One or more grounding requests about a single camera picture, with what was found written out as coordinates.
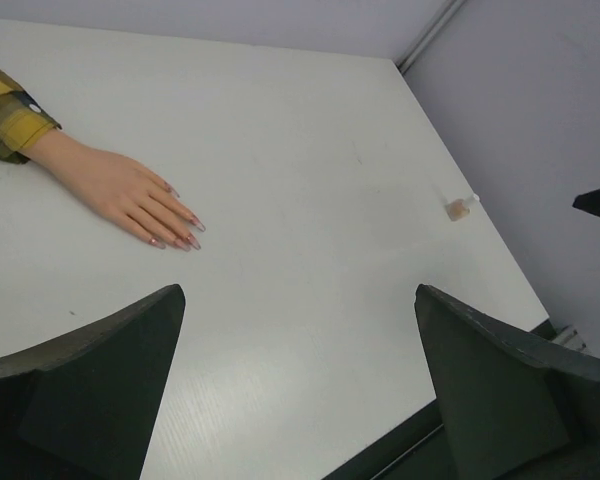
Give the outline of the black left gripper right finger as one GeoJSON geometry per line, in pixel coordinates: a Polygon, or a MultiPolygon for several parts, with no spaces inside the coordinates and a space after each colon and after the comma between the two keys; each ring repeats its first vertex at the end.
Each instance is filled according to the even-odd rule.
{"type": "Polygon", "coordinates": [[[430,285],[415,315],[462,479],[600,479],[600,359],[430,285]]]}

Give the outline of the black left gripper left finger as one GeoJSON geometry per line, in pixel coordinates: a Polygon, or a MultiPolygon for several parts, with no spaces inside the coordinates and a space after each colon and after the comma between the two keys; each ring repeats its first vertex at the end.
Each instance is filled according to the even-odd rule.
{"type": "Polygon", "coordinates": [[[0,479],[140,477],[179,339],[169,285],[0,358],[0,479]]]}

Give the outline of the clear nail polish bottle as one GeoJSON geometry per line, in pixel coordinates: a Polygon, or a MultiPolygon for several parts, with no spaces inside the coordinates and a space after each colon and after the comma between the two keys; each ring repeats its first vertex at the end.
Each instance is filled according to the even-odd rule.
{"type": "Polygon", "coordinates": [[[465,198],[456,199],[445,206],[451,221],[458,221],[471,213],[471,207],[480,202],[480,197],[473,193],[465,198]]]}

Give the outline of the mannequin hand with painted nails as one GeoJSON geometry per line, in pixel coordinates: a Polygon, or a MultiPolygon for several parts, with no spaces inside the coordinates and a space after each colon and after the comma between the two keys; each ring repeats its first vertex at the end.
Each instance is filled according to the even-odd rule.
{"type": "Polygon", "coordinates": [[[51,174],[90,210],[153,247],[200,249],[199,218],[174,188],[132,158],[89,147],[60,130],[21,153],[51,174]]]}

